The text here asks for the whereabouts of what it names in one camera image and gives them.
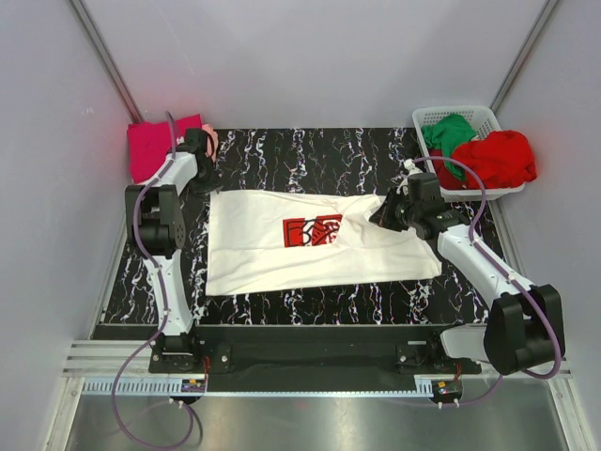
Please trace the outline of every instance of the metal frame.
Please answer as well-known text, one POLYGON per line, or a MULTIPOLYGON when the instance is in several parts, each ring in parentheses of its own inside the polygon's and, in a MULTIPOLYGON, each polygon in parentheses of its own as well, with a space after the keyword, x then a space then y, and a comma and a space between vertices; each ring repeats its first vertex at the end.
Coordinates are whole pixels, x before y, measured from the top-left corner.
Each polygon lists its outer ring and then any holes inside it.
MULTIPOLYGON (((198 397, 197 392, 186 391, 184 384, 187 378, 175 378, 171 375, 162 378, 120 378, 115 389, 116 396, 128 397, 198 397)), ((205 382, 194 379, 196 386, 204 386, 205 382)), ((114 377, 85 378, 83 395, 109 396, 115 385, 114 377)))
POLYGON ((562 0, 547 0, 543 5, 542 9, 538 13, 536 20, 532 24, 532 28, 528 33, 528 36, 524 40, 519 52, 517 52, 516 59, 509 68, 509 71, 505 75, 497 94, 493 101, 490 103, 490 109, 497 113, 505 99, 507 98, 509 92, 511 91, 514 83, 517 80, 517 77, 524 69, 526 65, 526 61, 528 57, 532 54, 534 50, 534 46, 543 36, 543 32, 547 29, 548 24, 550 23, 550 19, 553 17, 554 13, 557 11, 558 6, 562 0))
POLYGON ((116 275, 119 271, 119 263, 121 261, 121 256, 123 254, 123 249, 125 247, 125 241, 127 240, 126 233, 126 225, 125 225, 125 215, 121 218, 121 225, 119 226, 119 232, 113 246, 113 251, 111 252, 111 260, 109 263, 109 267, 106 271, 106 274, 103 277, 103 289, 100 292, 99 298, 96 302, 96 308, 94 310, 94 315, 92 316, 92 322, 88 326, 88 334, 87 338, 91 339, 92 334, 94 333, 94 329, 97 324, 100 324, 104 321, 104 312, 106 307, 108 306, 109 301, 111 300, 111 292, 113 291, 113 283, 116 279, 116 275))
MULTIPOLYGON (((84 393, 108 394, 111 381, 123 365, 145 341, 136 340, 82 340, 71 346, 63 375, 70 379, 85 380, 84 393)), ((209 381, 203 372, 187 374, 153 374, 148 372, 151 348, 139 352, 126 368, 119 390, 127 395, 186 396, 179 389, 183 380, 209 381)), ((415 377, 415 390, 387 391, 314 391, 314 392, 225 392, 206 391, 205 397, 431 397, 432 382, 425 377, 415 377)))
POLYGON ((593 434, 582 410, 574 380, 549 381, 555 409, 562 423, 563 434, 570 450, 594 450, 593 434))
POLYGON ((54 420, 44 442, 45 451, 64 451, 69 441, 75 413, 84 387, 84 378, 67 378, 61 386, 60 402, 54 410, 54 420))
POLYGON ((130 90, 128 89, 125 80, 121 76, 121 73, 116 66, 116 63, 109 52, 108 47, 104 43, 104 39, 102 39, 102 35, 92 16, 85 5, 84 0, 68 0, 71 5, 73 12, 75 13, 75 17, 78 22, 84 29, 87 37, 89 38, 92 46, 96 50, 100 63, 104 66, 106 73, 109 78, 113 82, 113 86, 115 87, 115 91, 119 98, 123 101, 123 105, 125 109, 128 111, 130 115, 131 122, 140 123, 143 121, 142 113, 138 108, 135 100, 131 96, 130 90))

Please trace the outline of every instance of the white wall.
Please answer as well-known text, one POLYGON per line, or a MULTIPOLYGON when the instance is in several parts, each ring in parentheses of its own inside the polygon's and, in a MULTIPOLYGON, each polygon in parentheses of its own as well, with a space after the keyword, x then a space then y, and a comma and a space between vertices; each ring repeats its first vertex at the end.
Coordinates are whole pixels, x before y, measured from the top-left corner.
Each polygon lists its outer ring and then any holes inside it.
POLYGON ((146 118, 389 127, 490 104, 544 0, 86 0, 146 118))
POLYGON ((123 217, 128 117, 65 0, 0 13, 0 448, 39 449, 123 217))
POLYGON ((502 201, 530 278, 562 294, 567 357, 601 444, 601 3, 563 2, 501 108, 539 179, 502 201))

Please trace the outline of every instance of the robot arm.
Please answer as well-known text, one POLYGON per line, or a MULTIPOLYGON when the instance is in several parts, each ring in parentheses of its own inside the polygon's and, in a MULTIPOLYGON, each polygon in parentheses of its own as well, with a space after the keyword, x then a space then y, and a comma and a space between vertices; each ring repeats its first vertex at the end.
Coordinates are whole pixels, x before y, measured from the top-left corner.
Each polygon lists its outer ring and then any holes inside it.
POLYGON ((514 279, 541 307, 564 354, 562 304, 557 290, 549 285, 538 287, 515 272, 477 234, 474 240, 482 250, 476 249, 469 236, 468 219, 444 203, 435 175, 411 171, 398 190, 389 191, 370 220, 397 231, 415 228, 418 237, 453 263, 487 303, 490 314, 486 325, 455 326, 441 334, 448 357, 489 362, 503 375, 554 360, 547 331, 512 283, 514 279), (482 252, 489 254, 496 265, 482 252))
MULTIPOLYGON (((211 159, 207 156, 208 134, 201 129, 188 129, 183 143, 177 146, 176 157, 168 171, 146 192, 141 203, 138 229, 143 245, 159 263, 157 270, 153 261, 143 257, 143 262, 153 286, 159 323, 166 312, 162 298, 159 272, 164 281, 164 293, 168 307, 167 323, 162 331, 154 354, 159 356, 155 362, 178 365, 197 364, 197 340, 193 336, 193 317, 186 302, 186 294, 181 276, 181 249, 186 240, 186 228, 179 206, 179 195, 191 184, 192 188, 207 193, 219 186, 220 179, 213 169, 211 159)), ((164 165, 157 171, 160 174, 164 165)), ((133 211, 136 199, 149 180, 141 184, 130 185, 125 191, 127 234, 130 245, 136 246, 133 235, 133 211)), ((164 371, 164 367, 155 368, 156 372, 164 371)))

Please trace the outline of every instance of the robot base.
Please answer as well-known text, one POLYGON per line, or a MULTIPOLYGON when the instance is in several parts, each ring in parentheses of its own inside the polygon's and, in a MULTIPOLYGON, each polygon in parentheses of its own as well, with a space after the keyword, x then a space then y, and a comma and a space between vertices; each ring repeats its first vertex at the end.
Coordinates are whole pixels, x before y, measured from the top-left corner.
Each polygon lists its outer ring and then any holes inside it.
POLYGON ((206 345, 194 328, 177 336, 161 334, 151 346, 149 373, 202 374, 209 371, 205 368, 205 357, 208 357, 211 373, 227 373, 230 370, 231 346, 224 342, 206 345))

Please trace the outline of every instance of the black and white marble mat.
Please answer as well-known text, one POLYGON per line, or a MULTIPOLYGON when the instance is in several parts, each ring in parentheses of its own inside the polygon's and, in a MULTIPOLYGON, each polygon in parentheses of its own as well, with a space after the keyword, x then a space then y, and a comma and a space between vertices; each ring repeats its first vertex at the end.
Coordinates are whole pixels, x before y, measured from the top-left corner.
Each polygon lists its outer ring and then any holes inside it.
MULTIPOLYGON (((420 154, 414 129, 221 130, 217 169, 223 188, 309 194, 386 194, 402 163, 420 154)), ((208 196, 181 196, 188 238, 182 273, 197 324, 402 324, 481 322, 487 311, 451 264, 432 280, 298 288, 206 297, 208 196)), ((454 204, 469 217, 477 203, 454 204)), ((478 231, 501 255, 486 209, 478 231)), ((126 244, 104 324, 157 323, 148 274, 126 244)))

